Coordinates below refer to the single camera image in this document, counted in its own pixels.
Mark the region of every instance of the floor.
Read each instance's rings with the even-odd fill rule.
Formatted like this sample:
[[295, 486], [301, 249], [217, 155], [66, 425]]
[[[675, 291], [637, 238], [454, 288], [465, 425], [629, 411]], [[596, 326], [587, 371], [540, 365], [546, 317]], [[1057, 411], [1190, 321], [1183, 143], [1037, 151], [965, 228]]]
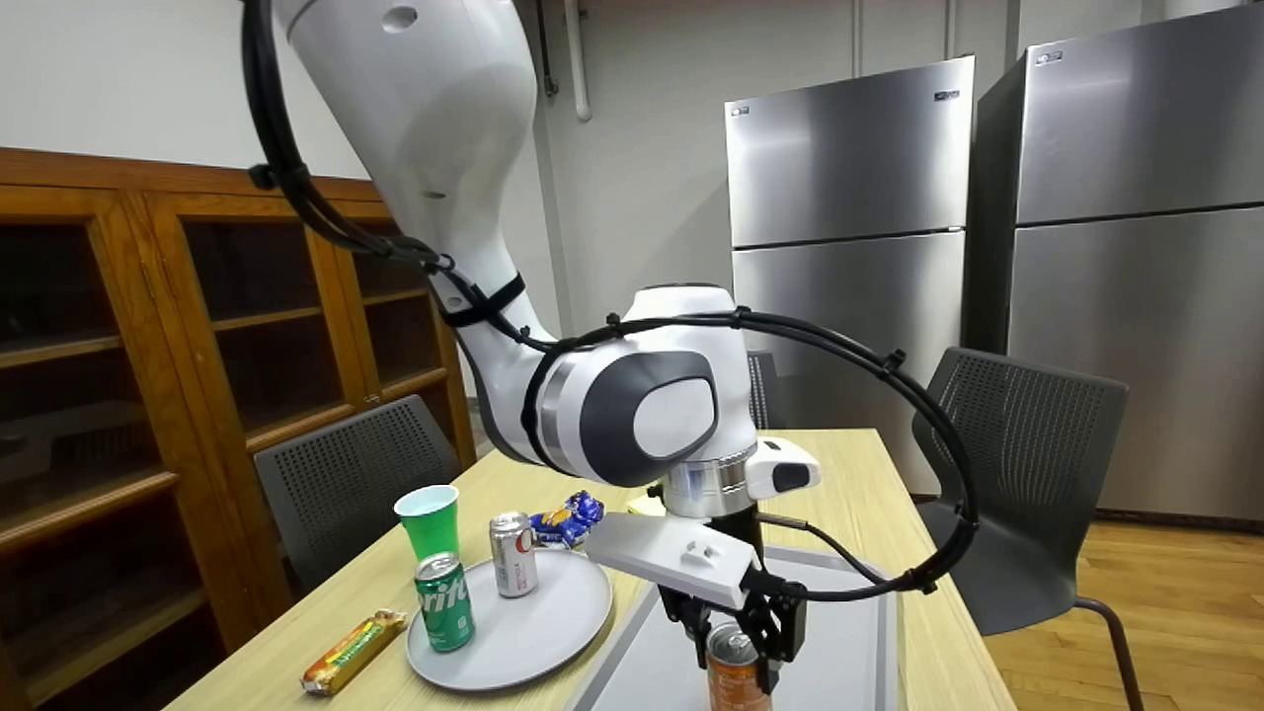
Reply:
[[[1149, 711], [1264, 707], [1264, 538], [1095, 527], [1079, 591], [1127, 619]], [[987, 640], [1021, 711], [1127, 707], [1090, 613]]]

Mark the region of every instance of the chair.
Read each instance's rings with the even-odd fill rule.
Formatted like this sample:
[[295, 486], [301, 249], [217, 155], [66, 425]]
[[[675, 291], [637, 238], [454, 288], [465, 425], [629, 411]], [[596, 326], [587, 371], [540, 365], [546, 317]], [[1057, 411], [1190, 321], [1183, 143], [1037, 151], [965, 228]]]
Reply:
[[251, 455], [289, 573], [316, 587], [396, 527], [396, 499], [457, 457], [422, 400], [396, 400]]
[[[1075, 591], [1075, 558], [1098, 511], [1127, 388], [948, 349], [927, 392], [956, 424], [975, 470], [979, 534], [953, 582], [979, 632], [1015, 632], [1090, 609], [1110, 628], [1131, 707], [1140, 707], [1118, 613]], [[940, 500], [920, 507], [931, 538], [942, 540], [960, 486], [942, 476], [953, 457], [936, 432], [923, 417], [911, 432], [942, 482]]]

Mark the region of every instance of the stainless steel refrigerator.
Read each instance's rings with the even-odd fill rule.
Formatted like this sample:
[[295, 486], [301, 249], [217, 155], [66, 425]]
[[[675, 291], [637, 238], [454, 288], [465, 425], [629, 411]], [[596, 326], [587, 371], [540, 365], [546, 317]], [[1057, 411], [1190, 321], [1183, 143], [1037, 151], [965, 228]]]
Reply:
[[1131, 383], [1100, 507], [1264, 520], [1264, 9], [1028, 47], [975, 151], [979, 342]]
[[[975, 58], [728, 101], [733, 291], [904, 351], [920, 383], [960, 342]], [[911, 411], [878, 379], [752, 334], [771, 425], [878, 425], [936, 490]]]

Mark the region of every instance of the table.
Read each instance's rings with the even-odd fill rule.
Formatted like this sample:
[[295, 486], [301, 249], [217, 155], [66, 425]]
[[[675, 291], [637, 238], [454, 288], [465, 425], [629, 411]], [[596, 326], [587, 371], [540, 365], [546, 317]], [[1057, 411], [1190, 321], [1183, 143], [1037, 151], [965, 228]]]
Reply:
[[[777, 500], [763, 500], [771, 513], [807, 516], [829, 529], [865, 561], [899, 573], [917, 565], [931, 540], [899, 486], [881, 438], [874, 432], [777, 432], [783, 438], [807, 445], [820, 461], [820, 486], [786, 492]], [[508, 461], [500, 455], [484, 455], [457, 476], [462, 492], [462, 558], [476, 565], [491, 558], [484, 520], [500, 511], [551, 511], [572, 490], [592, 490], [609, 511], [623, 511], [638, 490], [615, 490], [584, 476], [559, 476], [536, 466]], [[812, 538], [767, 529], [771, 546], [820, 550]], [[613, 625], [587, 652], [551, 675], [526, 685], [516, 692], [493, 696], [449, 696], [426, 688], [403, 661], [403, 634], [370, 661], [350, 688], [337, 700], [303, 700], [301, 673], [337, 642], [354, 619], [376, 609], [413, 613], [420, 596], [411, 587], [413, 558], [405, 550], [403, 529], [391, 529], [370, 550], [362, 550], [350, 565], [342, 565], [330, 582], [276, 615], [260, 634], [237, 648], [225, 663], [217, 663], [206, 678], [199, 678], [177, 711], [203, 707], [570, 707], [582, 685], [596, 673], [601, 654], [613, 648], [638, 596], [645, 582], [609, 573], [615, 609]], [[931, 596], [904, 591], [899, 596], [899, 648], [904, 648], [904, 703], [910, 707], [1015, 707], [987, 648], [975, 632], [966, 609], [960, 606], [953, 582], [940, 582]]]

